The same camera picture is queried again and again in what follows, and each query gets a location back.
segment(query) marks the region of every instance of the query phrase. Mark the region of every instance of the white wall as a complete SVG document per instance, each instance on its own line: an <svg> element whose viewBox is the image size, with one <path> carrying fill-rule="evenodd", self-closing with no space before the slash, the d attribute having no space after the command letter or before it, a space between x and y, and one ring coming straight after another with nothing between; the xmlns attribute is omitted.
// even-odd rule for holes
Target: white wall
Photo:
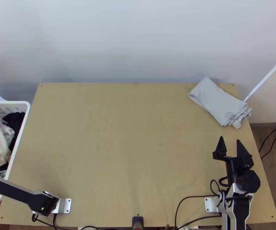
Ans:
<svg viewBox="0 0 276 230"><path fill-rule="evenodd" d="M235 82L276 63L276 0L0 0L0 94L39 82Z"/></svg>
<svg viewBox="0 0 276 230"><path fill-rule="evenodd" d="M276 71L247 101L253 108L250 123L276 123Z"/></svg>

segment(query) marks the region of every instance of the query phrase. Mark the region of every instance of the tabletop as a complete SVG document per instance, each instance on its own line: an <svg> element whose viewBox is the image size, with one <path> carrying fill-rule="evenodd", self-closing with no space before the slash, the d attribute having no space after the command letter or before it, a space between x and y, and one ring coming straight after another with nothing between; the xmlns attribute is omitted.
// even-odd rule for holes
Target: tabletop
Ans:
<svg viewBox="0 0 276 230"><path fill-rule="evenodd" d="M72 199L59 226L174 225L178 202L207 195L210 181L226 176L212 159L219 137L236 156L240 139L253 155L261 187L247 223L275 222L276 209L248 121L222 127L187 95L184 83L43 83L38 86L9 180ZM235 84L219 84L239 97ZM203 198L182 203L177 225L212 215ZM41 218L52 223L52 216ZM32 225L25 205L3 198L0 223ZM196 225L220 225L220 218Z"/></svg>

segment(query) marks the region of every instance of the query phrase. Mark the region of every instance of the laundry basket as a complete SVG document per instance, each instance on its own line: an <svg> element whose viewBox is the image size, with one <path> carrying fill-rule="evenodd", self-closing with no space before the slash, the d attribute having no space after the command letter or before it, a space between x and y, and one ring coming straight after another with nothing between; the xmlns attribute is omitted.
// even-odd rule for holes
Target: laundry basket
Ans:
<svg viewBox="0 0 276 230"><path fill-rule="evenodd" d="M25 112L25 117L22 122L20 132L18 133L18 137L16 139L16 143L13 148L11 158L9 161L9 166L6 171L6 176L4 178L6 180L8 180L8 177L9 177L9 173L10 173L10 170L12 167L13 160L16 155L16 150L18 149L18 146L19 146L19 142L20 142L20 139L22 136L22 132L23 132L23 129L24 129L24 126L26 123L26 119L27 119L29 110L30 110L30 104L25 101L0 101L0 123L2 123L2 118L4 116L6 116L6 114L8 114L8 113Z"/></svg>

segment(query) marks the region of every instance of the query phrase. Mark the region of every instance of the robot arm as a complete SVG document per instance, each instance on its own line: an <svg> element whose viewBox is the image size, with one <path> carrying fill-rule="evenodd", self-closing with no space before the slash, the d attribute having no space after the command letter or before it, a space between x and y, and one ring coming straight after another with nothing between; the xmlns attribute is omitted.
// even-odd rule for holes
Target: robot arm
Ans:
<svg viewBox="0 0 276 230"><path fill-rule="evenodd" d="M47 191L31 191L0 178L0 194L25 203L33 213L48 216L50 213L69 213L71 199L61 199Z"/></svg>
<svg viewBox="0 0 276 230"><path fill-rule="evenodd" d="M237 157L226 156L226 146L220 137L213 158L225 162L227 176L219 183L228 187L221 190L218 197L205 198L207 212L219 212L222 215L222 230L245 230L246 220L250 215L250 205L253 194L260 187L260 179L255 171L252 155L248 153L240 140L237 140Z"/></svg>

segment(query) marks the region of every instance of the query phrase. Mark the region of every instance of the gray cloth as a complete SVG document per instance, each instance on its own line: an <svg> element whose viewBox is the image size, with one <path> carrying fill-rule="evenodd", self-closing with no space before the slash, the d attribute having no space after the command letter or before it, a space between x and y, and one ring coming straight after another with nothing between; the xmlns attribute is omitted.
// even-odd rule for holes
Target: gray cloth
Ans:
<svg viewBox="0 0 276 230"><path fill-rule="evenodd" d="M251 116L252 109L247 103L228 94L207 77L191 90L188 97L210 112L222 126L233 125L239 129L241 122Z"/></svg>

